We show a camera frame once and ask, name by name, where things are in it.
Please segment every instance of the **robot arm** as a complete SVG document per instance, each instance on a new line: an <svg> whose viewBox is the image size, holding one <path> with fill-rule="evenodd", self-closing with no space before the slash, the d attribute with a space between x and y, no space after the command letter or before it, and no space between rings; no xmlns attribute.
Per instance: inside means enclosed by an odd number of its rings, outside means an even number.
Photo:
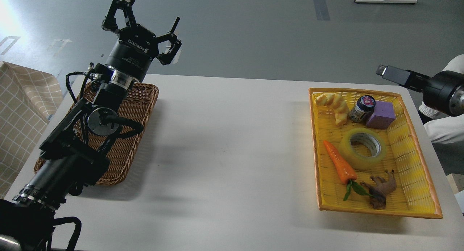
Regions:
<svg viewBox="0 0 464 251"><path fill-rule="evenodd" d="M132 13L135 0L113 0L108 15L103 21L103 30L118 35L105 65L97 64L84 74L81 98L40 145L40 157L45 164L37 174L20 190L13 202L0 200L0 250L44 251L51 248L51 236L55 226L74 223L75 231L66 250L74 250L80 233L78 218L54 218L56 210L66 202L68 194L77 196L83 186L95 185L108 170L106 154L118 138L128 138L139 134L144 127L131 119L118 116L118 109L134 82L143 81L154 58L161 64L169 64L181 46L174 34L179 22L176 19L168 34L156 37L154 33L136 23ZM118 29L114 15L123 10L126 27ZM169 41L171 49L166 54L158 53L158 43ZM86 81L92 80L96 91L93 101L83 98ZM82 139L73 130L80 122ZM123 126L131 130L121 134ZM106 137L98 149L88 145L88 132Z"/></svg>
<svg viewBox="0 0 464 251"><path fill-rule="evenodd" d="M378 66L376 74L416 92L422 92L422 100L428 107L449 116L464 113L464 74L442 71L429 77L393 66Z"/></svg>

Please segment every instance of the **white table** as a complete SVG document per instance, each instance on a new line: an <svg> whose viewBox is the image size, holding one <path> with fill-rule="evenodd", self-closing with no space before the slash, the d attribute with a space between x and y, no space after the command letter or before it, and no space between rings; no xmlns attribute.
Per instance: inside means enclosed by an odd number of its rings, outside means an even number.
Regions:
<svg viewBox="0 0 464 251"><path fill-rule="evenodd" d="M78 79L74 88L80 86ZM413 101L399 86L147 75L159 98L126 180L68 196L77 249L462 250L464 218ZM309 87L400 93L436 187L443 219L319 211ZM62 119L69 96L44 137ZM35 149L6 199L33 175ZM65 248L73 226L59 226Z"/></svg>

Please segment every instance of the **yellow plastic basket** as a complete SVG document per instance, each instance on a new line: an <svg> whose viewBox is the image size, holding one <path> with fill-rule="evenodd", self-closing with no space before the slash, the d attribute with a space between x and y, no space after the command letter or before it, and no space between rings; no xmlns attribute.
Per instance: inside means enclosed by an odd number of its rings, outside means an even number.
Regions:
<svg viewBox="0 0 464 251"><path fill-rule="evenodd" d="M343 201L346 186L341 183L335 166L330 159L323 140L338 147L343 135L355 127L364 124L347 121L341 127L335 126L335 114L326 106L317 106L315 99L322 93L339 93L345 98L351 109L359 97L373 96L376 101L389 101L393 104L396 119L386 130L371 129L385 142L386 157L371 170L359 171L357 182L374 185L371 175L387 178L385 170L395 170L397 188L386 197L386 208L373 209L368 196L351 193ZM442 218L442 211L436 196L427 165L424 161L419 142L401 95L396 93L343 88L310 88L311 123L313 129L316 190L320 210L367 213L416 218ZM367 154L365 147L355 150Z"/></svg>

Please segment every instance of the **white sleeve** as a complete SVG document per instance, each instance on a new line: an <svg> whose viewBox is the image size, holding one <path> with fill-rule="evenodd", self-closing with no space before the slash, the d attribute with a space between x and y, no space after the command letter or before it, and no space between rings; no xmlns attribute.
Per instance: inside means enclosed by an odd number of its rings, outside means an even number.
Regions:
<svg viewBox="0 0 464 251"><path fill-rule="evenodd" d="M443 71L464 73L464 54L453 58ZM434 118L439 111L432 109L422 102L419 111L430 118ZM457 117L446 117L432 120L424 124L427 134L433 143L452 143L464 141L464 114Z"/></svg>
<svg viewBox="0 0 464 251"><path fill-rule="evenodd" d="M432 120L424 124L432 143L452 143L464 141L464 114Z"/></svg>

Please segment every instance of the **metal stand base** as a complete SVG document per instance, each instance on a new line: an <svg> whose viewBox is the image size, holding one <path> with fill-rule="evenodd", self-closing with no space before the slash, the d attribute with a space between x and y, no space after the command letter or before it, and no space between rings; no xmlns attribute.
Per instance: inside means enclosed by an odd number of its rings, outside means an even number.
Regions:
<svg viewBox="0 0 464 251"><path fill-rule="evenodd" d="M355 3L416 4L417 0L355 0Z"/></svg>

